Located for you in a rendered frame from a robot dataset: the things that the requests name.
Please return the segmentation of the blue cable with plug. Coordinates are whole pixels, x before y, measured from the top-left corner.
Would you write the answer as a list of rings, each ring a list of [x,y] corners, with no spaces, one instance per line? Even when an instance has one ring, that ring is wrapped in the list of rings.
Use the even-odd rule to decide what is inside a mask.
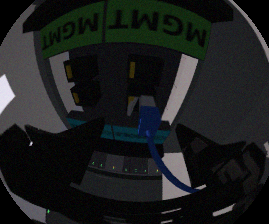
[[[137,103],[138,96],[133,96],[133,100],[127,105],[127,116],[131,115],[135,103]],[[151,152],[151,157],[155,160],[154,163],[158,165],[159,171],[163,173],[170,183],[173,183],[177,188],[185,190],[185,192],[195,193],[198,192],[197,188],[191,189],[191,186],[183,184],[179,181],[177,177],[167,169],[166,165],[163,164],[162,157],[159,156],[157,148],[155,148],[155,143],[153,136],[157,133],[159,124],[162,123],[161,115],[159,115],[158,107],[155,107],[154,97],[149,95],[141,95],[139,97],[139,119],[138,119],[138,136],[147,136],[146,143],[149,145]]]

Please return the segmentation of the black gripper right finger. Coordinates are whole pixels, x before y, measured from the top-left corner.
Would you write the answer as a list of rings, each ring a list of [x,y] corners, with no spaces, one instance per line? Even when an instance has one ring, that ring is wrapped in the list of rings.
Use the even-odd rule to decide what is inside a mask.
[[[189,171],[191,189],[205,185],[205,181],[223,167],[228,157],[238,153],[244,148],[244,144],[247,144],[247,141],[242,140],[236,144],[219,145],[182,124],[177,124],[175,133],[177,133],[178,144],[181,145],[179,148],[185,157],[183,160]]]

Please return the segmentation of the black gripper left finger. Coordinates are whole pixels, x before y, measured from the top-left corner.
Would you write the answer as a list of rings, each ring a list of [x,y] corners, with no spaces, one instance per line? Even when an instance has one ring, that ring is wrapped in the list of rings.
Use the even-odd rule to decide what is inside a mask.
[[[103,125],[105,117],[98,117],[59,133],[42,131],[30,125],[24,125],[24,128],[32,144],[48,152],[61,171],[71,179],[71,183],[81,185],[95,145],[101,139],[105,128]]]

